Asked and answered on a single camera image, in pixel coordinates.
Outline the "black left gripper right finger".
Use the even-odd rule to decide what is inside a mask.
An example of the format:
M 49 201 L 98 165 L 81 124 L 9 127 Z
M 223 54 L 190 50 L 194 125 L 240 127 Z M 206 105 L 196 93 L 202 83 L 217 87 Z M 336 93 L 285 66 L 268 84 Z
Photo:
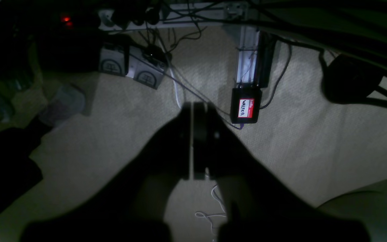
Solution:
M 227 222 L 219 242 L 367 242 L 362 222 L 320 212 L 249 152 L 210 104 L 192 106 L 195 179 L 214 180 Z

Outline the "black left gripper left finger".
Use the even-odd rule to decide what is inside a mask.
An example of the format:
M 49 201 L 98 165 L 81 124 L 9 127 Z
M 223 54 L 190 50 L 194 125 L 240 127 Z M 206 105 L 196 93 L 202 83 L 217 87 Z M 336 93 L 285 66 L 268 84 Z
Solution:
M 23 242 L 170 242 L 168 199 L 189 177 L 190 104 L 161 127 L 99 192 L 53 219 L 29 224 Z

